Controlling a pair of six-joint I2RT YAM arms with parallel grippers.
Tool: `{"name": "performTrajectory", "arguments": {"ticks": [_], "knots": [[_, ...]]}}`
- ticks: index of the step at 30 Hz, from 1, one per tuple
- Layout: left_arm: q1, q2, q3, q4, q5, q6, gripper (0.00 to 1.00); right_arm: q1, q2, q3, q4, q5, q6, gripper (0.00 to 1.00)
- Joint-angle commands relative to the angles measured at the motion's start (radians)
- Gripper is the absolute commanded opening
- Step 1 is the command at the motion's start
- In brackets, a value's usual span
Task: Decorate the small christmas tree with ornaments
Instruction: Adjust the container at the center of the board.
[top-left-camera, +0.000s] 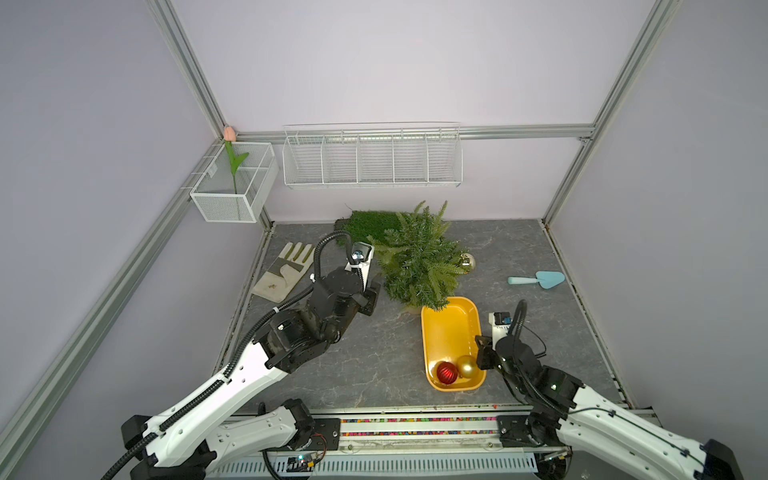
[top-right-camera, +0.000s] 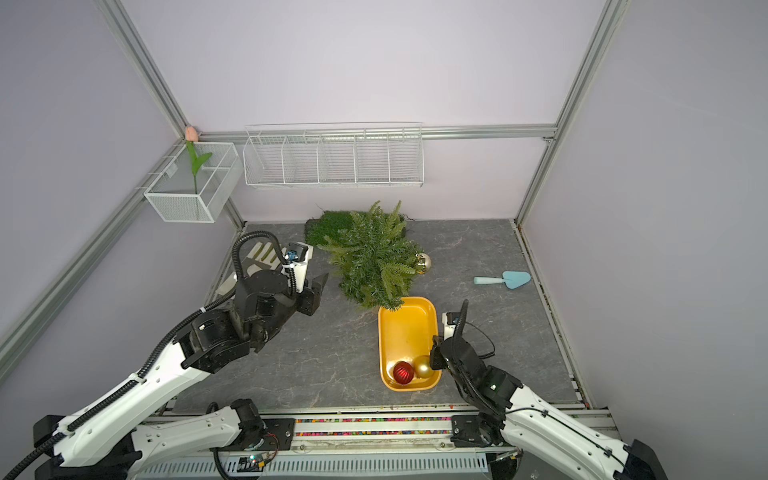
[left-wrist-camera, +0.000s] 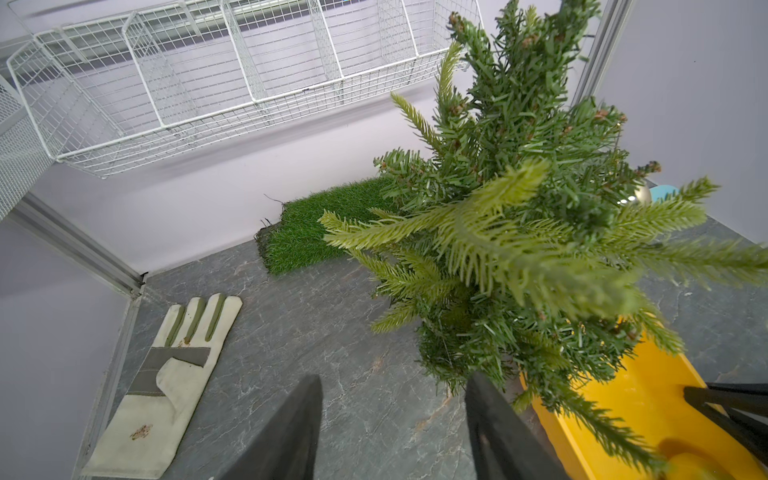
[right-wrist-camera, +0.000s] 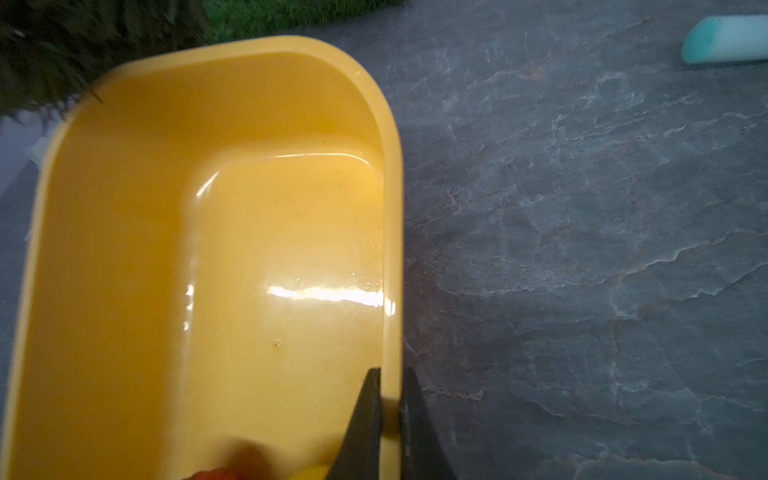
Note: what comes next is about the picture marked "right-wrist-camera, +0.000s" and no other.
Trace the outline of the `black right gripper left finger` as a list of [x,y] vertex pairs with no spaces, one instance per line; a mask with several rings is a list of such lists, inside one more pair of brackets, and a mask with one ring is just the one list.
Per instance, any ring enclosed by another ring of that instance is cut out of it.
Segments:
[[326,480],[377,480],[383,427],[381,371],[370,369]]

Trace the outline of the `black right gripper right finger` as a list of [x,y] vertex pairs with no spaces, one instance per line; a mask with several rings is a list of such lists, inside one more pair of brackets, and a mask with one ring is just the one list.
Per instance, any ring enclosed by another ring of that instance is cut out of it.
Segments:
[[400,399],[401,478],[456,480],[440,445],[415,371],[405,368]]

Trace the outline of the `red ribbed ball ornament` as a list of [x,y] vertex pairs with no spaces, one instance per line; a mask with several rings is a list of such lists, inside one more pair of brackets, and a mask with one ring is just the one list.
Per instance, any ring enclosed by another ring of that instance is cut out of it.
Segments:
[[242,476],[228,469],[217,468],[196,472],[185,480],[242,480]]

